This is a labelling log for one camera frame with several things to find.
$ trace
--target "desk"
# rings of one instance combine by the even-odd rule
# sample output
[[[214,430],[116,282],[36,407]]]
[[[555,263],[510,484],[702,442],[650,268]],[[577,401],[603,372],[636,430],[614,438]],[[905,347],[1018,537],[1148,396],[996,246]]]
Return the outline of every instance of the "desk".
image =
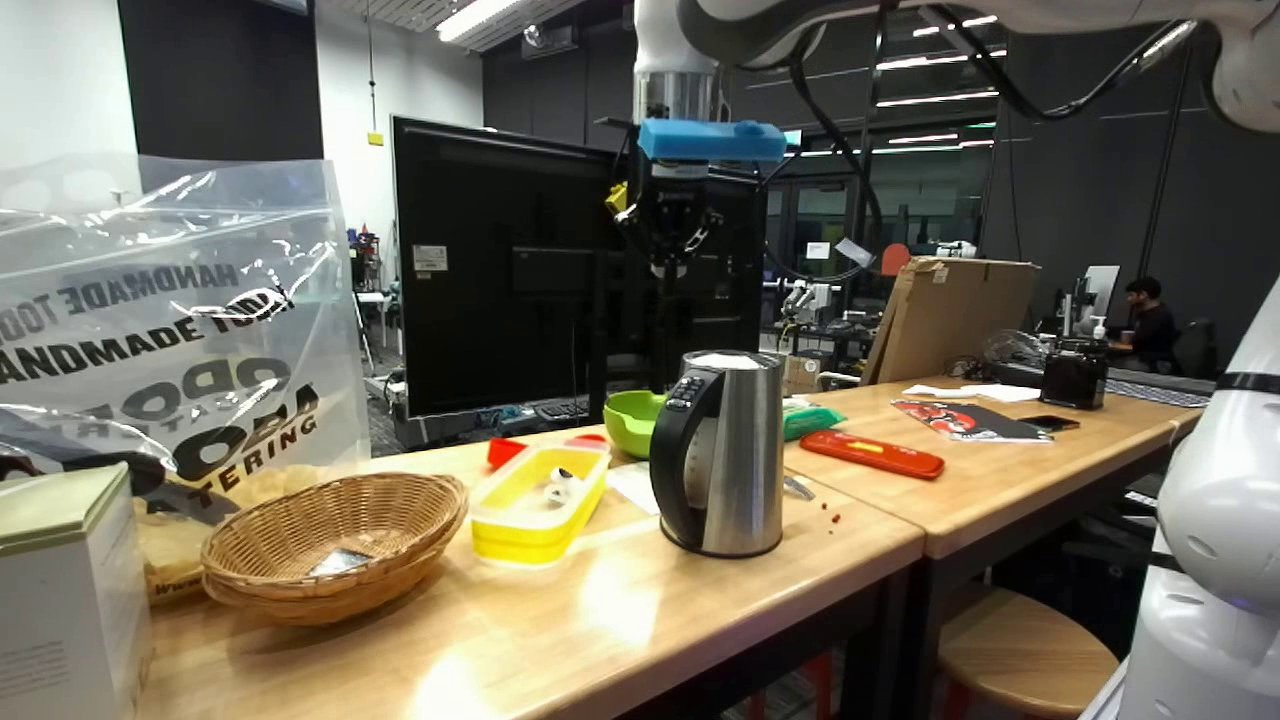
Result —
[[[905,605],[901,718],[927,718],[936,631],[957,591],[989,565],[1071,525],[1085,509],[1122,498],[1130,479],[1163,464],[1197,414],[1110,396],[1100,414],[1047,403],[989,403],[1005,415],[1068,415],[1082,430],[1054,443],[966,443],[892,407],[907,386],[872,386],[818,396],[841,407],[846,430],[948,462],[934,484],[789,448],[784,464],[862,504],[885,509],[925,533],[925,565],[911,570]]]
[[[372,470],[451,473],[481,488],[483,443]],[[694,700],[709,718],[784,671],[769,669],[789,662],[780,637],[811,643],[789,643],[796,666],[858,631],[841,630],[849,601],[875,595],[925,554],[911,525],[818,498],[789,499],[784,544],[757,561],[687,555],[657,516],[608,492],[559,570],[481,565],[462,533],[432,584],[343,630],[274,630],[221,605],[161,609],[140,718],[660,718]]]

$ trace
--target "electric kettle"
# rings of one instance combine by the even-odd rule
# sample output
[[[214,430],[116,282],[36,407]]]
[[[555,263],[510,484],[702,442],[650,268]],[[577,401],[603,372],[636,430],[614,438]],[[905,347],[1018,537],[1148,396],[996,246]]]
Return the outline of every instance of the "electric kettle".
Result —
[[[666,537],[703,555],[784,540],[784,363],[687,353],[654,430],[650,478]]]

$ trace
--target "kettle handle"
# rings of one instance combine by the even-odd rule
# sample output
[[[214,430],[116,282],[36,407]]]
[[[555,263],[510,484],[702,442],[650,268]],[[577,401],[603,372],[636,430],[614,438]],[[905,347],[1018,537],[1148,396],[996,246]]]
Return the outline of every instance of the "kettle handle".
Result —
[[[698,511],[684,492],[684,457],[698,423],[713,414],[720,396],[718,388],[720,388],[720,372],[680,378],[670,392],[670,403],[650,443],[650,478],[654,478],[657,509],[671,540],[684,547],[702,547],[703,540],[703,511]]]

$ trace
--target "yellow tray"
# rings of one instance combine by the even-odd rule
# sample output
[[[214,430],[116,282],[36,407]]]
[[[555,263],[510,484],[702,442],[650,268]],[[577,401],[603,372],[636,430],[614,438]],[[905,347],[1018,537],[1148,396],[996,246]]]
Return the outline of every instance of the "yellow tray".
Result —
[[[554,504],[554,478],[563,470],[571,492]],[[473,511],[473,544],[483,561],[554,565],[594,520],[608,488],[608,454],[523,448],[504,464]]]

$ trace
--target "bread basket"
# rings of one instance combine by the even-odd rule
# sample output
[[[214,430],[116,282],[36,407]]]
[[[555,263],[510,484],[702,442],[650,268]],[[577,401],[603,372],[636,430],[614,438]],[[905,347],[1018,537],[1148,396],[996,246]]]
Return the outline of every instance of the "bread basket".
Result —
[[[451,478],[343,478],[225,520],[200,582],[214,601],[280,626],[337,626],[421,584],[464,516]],[[360,570],[321,578],[337,554]]]

